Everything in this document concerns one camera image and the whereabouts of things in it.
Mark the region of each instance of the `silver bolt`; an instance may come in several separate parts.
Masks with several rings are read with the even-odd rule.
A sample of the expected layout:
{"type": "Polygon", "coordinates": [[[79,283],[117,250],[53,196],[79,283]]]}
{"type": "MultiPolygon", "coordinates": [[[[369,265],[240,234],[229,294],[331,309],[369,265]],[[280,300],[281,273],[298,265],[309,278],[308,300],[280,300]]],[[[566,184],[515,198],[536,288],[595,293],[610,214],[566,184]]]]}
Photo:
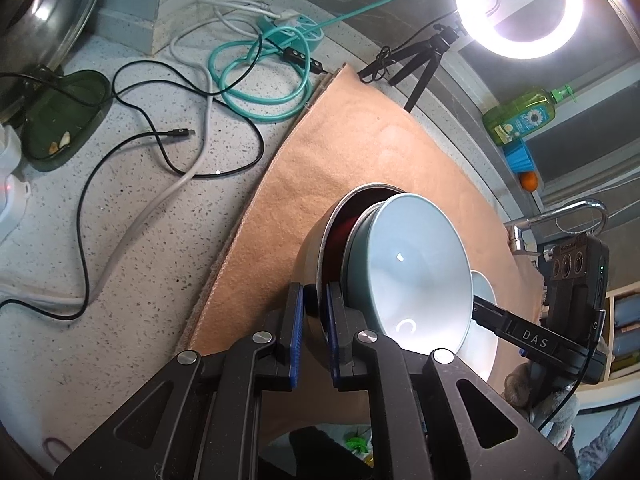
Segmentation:
{"type": "Polygon", "coordinates": [[[266,330],[260,330],[260,332],[256,332],[252,337],[254,343],[258,343],[260,345],[267,344],[273,339],[273,336],[267,332],[266,330]]]}
{"type": "Polygon", "coordinates": [[[185,350],[184,352],[180,352],[178,354],[178,362],[181,365],[192,365],[194,364],[194,362],[196,362],[197,358],[198,354],[196,354],[196,352],[194,352],[193,350],[185,350]]]}
{"type": "Polygon", "coordinates": [[[446,348],[438,348],[433,352],[433,358],[441,365],[448,365],[453,362],[453,352],[446,348]]]}
{"type": "Polygon", "coordinates": [[[378,334],[373,330],[363,330],[358,332],[358,339],[363,343],[375,343],[378,340],[378,334]]]}

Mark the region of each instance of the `green tray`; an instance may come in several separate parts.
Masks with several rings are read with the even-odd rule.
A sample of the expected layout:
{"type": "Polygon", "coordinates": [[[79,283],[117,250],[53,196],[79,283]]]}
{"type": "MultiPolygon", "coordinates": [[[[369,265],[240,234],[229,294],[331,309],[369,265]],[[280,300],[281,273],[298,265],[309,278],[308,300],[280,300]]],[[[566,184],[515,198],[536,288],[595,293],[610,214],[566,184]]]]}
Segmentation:
{"type": "MultiPolygon", "coordinates": [[[[81,70],[67,76],[50,73],[57,86],[90,103],[99,103],[110,95],[111,84],[100,72],[81,70]]],[[[111,107],[108,99],[100,107],[73,101],[51,88],[44,89],[30,103],[22,126],[22,152],[38,171],[52,171],[62,166],[91,137],[111,107]],[[52,143],[59,144],[66,132],[70,142],[50,154],[52,143]]]]}

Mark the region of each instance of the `orange fruit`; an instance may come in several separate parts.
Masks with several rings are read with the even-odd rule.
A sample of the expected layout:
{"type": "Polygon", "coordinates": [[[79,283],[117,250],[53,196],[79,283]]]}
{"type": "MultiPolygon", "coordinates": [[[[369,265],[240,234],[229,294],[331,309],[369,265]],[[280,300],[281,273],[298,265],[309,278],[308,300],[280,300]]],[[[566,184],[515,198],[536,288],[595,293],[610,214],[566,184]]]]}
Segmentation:
{"type": "Polygon", "coordinates": [[[529,192],[534,192],[538,189],[538,176],[535,171],[525,171],[524,173],[519,173],[518,178],[520,179],[520,185],[522,189],[529,192]]]}

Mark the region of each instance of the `brown cloth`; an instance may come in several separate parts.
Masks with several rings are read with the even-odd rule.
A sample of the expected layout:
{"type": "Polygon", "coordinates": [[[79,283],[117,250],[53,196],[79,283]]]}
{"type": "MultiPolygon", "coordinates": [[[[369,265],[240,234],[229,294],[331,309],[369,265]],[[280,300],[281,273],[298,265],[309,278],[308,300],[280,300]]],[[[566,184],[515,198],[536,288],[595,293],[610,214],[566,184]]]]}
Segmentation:
{"type": "MultiPolygon", "coordinates": [[[[455,225],[472,269],[482,272],[498,304],[537,316],[542,277],[511,255],[498,215],[462,170],[420,124],[392,100],[343,67],[323,83],[311,109],[276,154],[241,219],[204,304],[189,348],[201,354],[228,349],[252,332],[271,308],[283,304],[293,263],[305,235],[349,190],[368,182],[420,194],[455,225]]],[[[523,359],[500,341],[489,384],[523,359]]],[[[329,373],[303,349],[298,388],[263,397],[261,441],[317,424],[357,424],[369,418],[365,392],[338,393],[329,373]]]]}

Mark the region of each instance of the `gray cat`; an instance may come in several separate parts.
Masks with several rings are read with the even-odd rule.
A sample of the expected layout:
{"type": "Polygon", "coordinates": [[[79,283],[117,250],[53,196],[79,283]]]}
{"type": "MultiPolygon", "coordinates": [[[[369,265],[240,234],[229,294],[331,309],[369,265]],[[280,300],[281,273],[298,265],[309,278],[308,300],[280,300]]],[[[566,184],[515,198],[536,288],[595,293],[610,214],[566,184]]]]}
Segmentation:
{"type": "Polygon", "coordinates": [[[578,472],[581,480],[589,480],[616,447],[617,443],[611,438],[611,435],[620,427],[627,409],[628,406],[618,408],[616,414],[611,417],[600,434],[578,453],[578,472]]]}

